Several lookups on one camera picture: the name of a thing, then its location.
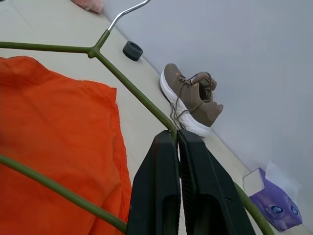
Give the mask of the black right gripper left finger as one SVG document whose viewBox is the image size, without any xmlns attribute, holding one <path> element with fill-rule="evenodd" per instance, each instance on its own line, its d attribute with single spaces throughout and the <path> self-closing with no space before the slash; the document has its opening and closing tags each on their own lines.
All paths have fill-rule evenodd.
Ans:
<svg viewBox="0 0 313 235">
<path fill-rule="evenodd" d="M 134 177 L 126 235 L 178 235 L 180 197 L 176 145 L 162 131 Z"/>
</svg>

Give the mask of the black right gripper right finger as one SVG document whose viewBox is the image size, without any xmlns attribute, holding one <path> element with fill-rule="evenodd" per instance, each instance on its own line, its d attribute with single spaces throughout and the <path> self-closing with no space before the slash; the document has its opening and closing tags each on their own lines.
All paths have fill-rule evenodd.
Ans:
<svg viewBox="0 0 313 235">
<path fill-rule="evenodd" d="M 187 235 L 256 235 L 227 171 L 198 135 L 178 131 Z"/>
</svg>

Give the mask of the orange shorts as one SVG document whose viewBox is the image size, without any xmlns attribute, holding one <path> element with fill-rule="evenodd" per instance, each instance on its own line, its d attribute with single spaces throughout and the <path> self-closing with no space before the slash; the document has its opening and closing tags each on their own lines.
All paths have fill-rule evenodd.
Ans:
<svg viewBox="0 0 313 235">
<path fill-rule="evenodd" d="M 116 89 L 0 57 L 0 154 L 127 221 L 131 181 Z M 0 235 L 122 235 L 0 164 Z"/>
</svg>

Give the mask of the green wire hanger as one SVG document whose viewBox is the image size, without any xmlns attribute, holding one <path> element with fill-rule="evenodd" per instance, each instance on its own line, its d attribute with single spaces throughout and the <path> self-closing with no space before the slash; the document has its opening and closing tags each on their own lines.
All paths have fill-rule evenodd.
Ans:
<svg viewBox="0 0 313 235">
<path fill-rule="evenodd" d="M 98 59 L 165 127 L 165 131 L 169 131 L 172 135 L 174 144 L 176 145 L 177 155 L 179 160 L 179 183 L 180 183 L 180 193 L 181 193 L 181 206 L 183 206 L 182 197 L 182 184 L 180 177 L 180 152 L 178 143 L 178 131 L 175 125 L 169 120 L 169 118 L 154 104 L 152 103 L 119 69 L 117 69 L 102 53 L 101 47 L 108 39 L 112 29 L 116 23 L 125 15 L 136 11 L 143 6 L 147 5 L 151 0 L 144 0 L 143 2 L 128 8 L 120 12 L 114 20 L 111 22 L 109 27 L 104 31 L 100 39 L 95 45 L 91 47 L 74 47 L 74 46 L 61 46 L 61 45 L 46 45 L 46 44 L 30 44 L 30 43 L 16 43 L 16 42 L 0 42 L 0 48 L 6 49 L 21 49 L 21 50 L 34 50 L 34 51 L 49 51 L 49 52 L 64 52 L 64 53 L 79 53 L 86 54 L 88 58 Z M 122 222 L 118 218 L 114 217 L 112 214 L 101 209 L 100 207 L 94 205 L 85 198 L 75 194 L 69 189 L 61 186 L 55 181 L 35 172 L 31 168 L 9 158 L 6 156 L 0 156 L 0 163 L 27 176 L 30 179 L 35 180 L 41 185 L 49 188 L 50 190 L 56 192 L 62 197 L 66 198 L 70 202 L 76 204 L 82 209 L 90 212 L 91 214 L 97 216 L 98 218 L 109 223 L 113 227 L 120 230 L 126 235 L 127 223 Z M 243 192 L 243 190 L 234 182 L 235 188 L 239 194 L 241 202 L 243 203 L 244 209 L 248 217 L 252 217 L 256 222 L 259 229 L 262 231 L 263 235 L 274 235 L 271 227 L 267 223 L 266 219 L 261 215 L 255 205 L 251 202 L 249 197 Z"/>
</svg>

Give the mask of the purple tissue pack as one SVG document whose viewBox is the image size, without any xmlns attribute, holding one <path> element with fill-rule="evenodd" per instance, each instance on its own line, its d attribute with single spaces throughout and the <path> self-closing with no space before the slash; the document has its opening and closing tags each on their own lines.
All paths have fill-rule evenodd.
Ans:
<svg viewBox="0 0 313 235">
<path fill-rule="evenodd" d="M 278 231 L 283 232 L 302 224 L 298 206 L 277 185 L 266 178 L 266 172 L 258 168 L 243 178 L 244 192 L 258 211 Z"/>
</svg>

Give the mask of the brown sneaker with white sole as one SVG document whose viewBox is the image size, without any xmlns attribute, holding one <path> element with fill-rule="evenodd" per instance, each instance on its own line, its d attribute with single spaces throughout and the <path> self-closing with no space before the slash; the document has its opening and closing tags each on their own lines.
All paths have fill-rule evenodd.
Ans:
<svg viewBox="0 0 313 235">
<path fill-rule="evenodd" d="M 182 75 L 175 64 L 167 64 L 160 75 L 160 88 L 171 106 L 170 118 L 177 129 L 205 138 L 224 106 L 213 100 L 217 82 L 207 72 L 191 78 Z"/>
</svg>

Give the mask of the black round cap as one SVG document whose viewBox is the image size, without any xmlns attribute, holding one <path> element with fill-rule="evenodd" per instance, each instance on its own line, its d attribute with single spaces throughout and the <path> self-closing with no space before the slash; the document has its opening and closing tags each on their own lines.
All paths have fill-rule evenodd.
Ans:
<svg viewBox="0 0 313 235">
<path fill-rule="evenodd" d="M 138 61 L 143 54 L 142 48 L 132 41 L 127 41 L 122 51 L 126 57 L 133 61 Z"/>
</svg>

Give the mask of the pink fluffy item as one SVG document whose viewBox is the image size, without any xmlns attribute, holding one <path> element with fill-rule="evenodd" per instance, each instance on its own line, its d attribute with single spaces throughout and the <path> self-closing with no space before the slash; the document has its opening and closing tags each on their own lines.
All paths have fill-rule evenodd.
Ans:
<svg viewBox="0 0 313 235">
<path fill-rule="evenodd" d="M 71 0 L 71 1 L 87 11 L 92 11 L 95 13 L 103 12 L 104 6 L 103 0 Z"/>
</svg>

